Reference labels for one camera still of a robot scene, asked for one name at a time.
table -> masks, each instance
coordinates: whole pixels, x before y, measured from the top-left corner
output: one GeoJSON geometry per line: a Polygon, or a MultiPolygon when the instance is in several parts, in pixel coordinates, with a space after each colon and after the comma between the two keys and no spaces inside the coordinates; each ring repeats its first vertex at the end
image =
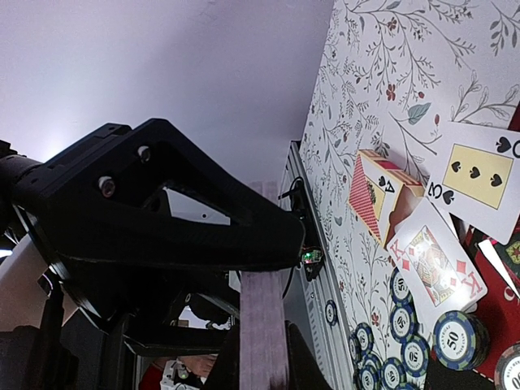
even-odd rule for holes
{"type": "MultiPolygon", "coordinates": [[[[520,6],[497,0],[337,0],[301,143],[301,160],[350,331],[400,357],[388,316],[393,264],[347,205],[358,149],[426,185],[443,123],[507,128],[518,104],[520,6]]],[[[431,343],[431,335],[423,334],[431,343]]],[[[420,388],[424,377],[411,380],[420,388]]]]}

wire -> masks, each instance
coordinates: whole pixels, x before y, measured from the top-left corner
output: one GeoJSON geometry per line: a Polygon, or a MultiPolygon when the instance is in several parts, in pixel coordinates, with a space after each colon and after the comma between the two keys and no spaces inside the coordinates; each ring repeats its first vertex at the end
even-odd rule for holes
{"type": "Polygon", "coordinates": [[[287,295],[287,292],[289,291],[289,286],[291,285],[291,281],[293,280],[293,273],[294,273],[294,267],[291,268],[291,271],[289,272],[289,277],[287,278],[287,283],[285,284],[285,290],[284,290],[284,293],[282,294],[282,299],[285,298],[285,296],[287,295]]]}

metal bolt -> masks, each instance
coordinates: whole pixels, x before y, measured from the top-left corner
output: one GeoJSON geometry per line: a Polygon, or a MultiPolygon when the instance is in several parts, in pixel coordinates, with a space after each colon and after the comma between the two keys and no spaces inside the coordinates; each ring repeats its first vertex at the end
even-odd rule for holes
{"type": "Polygon", "coordinates": [[[140,146],[137,150],[139,158],[143,164],[147,163],[152,158],[152,151],[148,146],[140,146]]]}
{"type": "Polygon", "coordinates": [[[115,182],[110,176],[102,176],[97,181],[97,186],[101,190],[103,197],[112,197],[115,193],[115,182]]]}

ceiling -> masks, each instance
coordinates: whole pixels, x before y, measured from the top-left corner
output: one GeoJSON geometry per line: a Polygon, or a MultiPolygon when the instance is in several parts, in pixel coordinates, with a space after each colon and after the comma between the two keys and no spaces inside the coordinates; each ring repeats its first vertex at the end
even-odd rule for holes
{"type": "Polygon", "coordinates": [[[0,138],[45,161],[107,122],[166,118],[239,180],[279,180],[332,3],[4,1],[0,138]]]}

diamond symbol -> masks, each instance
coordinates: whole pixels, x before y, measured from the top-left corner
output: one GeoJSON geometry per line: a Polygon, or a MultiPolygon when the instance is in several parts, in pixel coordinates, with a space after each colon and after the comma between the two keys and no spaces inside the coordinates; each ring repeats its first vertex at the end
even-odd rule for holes
{"type": "Polygon", "coordinates": [[[466,263],[457,260],[457,272],[461,272],[462,274],[466,274],[466,263]]]}

